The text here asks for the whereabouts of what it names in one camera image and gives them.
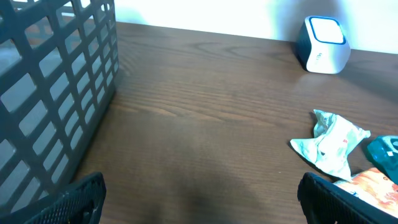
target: blue and white device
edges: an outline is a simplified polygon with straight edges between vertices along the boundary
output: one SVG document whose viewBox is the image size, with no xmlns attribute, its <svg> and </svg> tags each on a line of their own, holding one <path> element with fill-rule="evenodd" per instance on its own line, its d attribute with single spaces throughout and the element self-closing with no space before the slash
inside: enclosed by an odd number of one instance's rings
<svg viewBox="0 0 398 224">
<path fill-rule="evenodd" d="M 351 48 L 336 19 L 308 16 L 301 27 L 296 51 L 307 71 L 336 74 L 346 65 Z"/>
</svg>

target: crumpled plastic wrapper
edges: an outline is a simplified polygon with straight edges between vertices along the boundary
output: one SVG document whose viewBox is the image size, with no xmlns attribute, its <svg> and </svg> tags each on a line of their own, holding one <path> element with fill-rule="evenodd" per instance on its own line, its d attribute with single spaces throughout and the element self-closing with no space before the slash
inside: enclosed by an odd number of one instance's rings
<svg viewBox="0 0 398 224">
<path fill-rule="evenodd" d="M 294 150 L 323 172 L 351 181 L 348 154 L 370 131 L 355 126 L 337 114 L 314 110 L 318 123 L 313 129 L 312 139 L 292 139 Z"/>
</svg>

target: white wall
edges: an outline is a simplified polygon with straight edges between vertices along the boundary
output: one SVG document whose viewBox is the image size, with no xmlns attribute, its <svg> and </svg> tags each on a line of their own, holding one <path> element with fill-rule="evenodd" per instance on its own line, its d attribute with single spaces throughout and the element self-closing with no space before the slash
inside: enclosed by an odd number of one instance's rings
<svg viewBox="0 0 398 224">
<path fill-rule="evenodd" d="M 116 20 L 295 40 L 306 16 L 335 17 L 353 49 L 398 54 L 398 0 L 115 0 Z"/>
</svg>

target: wooden desk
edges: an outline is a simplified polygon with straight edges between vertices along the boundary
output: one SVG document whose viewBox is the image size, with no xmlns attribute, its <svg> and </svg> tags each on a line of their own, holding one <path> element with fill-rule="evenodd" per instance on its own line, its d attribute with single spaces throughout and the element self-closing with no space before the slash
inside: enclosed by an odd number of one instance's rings
<svg viewBox="0 0 398 224">
<path fill-rule="evenodd" d="M 312 137 L 312 109 L 398 135 L 396 55 L 353 50 L 322 75 L 289 42 L 122 23 L 118 49 L 117 92 L 76 176 L 104 174 L 102 223 L 305 223 L 297 186 L 316 171 L 288 142 Z M 371 167 L 360 147 L 348 160 Z"/>
</svg>

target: dark gray plastic basket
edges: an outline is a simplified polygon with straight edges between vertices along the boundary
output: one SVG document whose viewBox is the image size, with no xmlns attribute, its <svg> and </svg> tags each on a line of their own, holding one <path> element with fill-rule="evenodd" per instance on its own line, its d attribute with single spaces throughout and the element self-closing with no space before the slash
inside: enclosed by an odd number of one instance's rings
<svg viewBox="0 0 398 224">
<path fill-rule="evenodd" d="M 0 216 L 73 177 L 114 93 L 113 0 L 0 0 Z"/>
</svg>

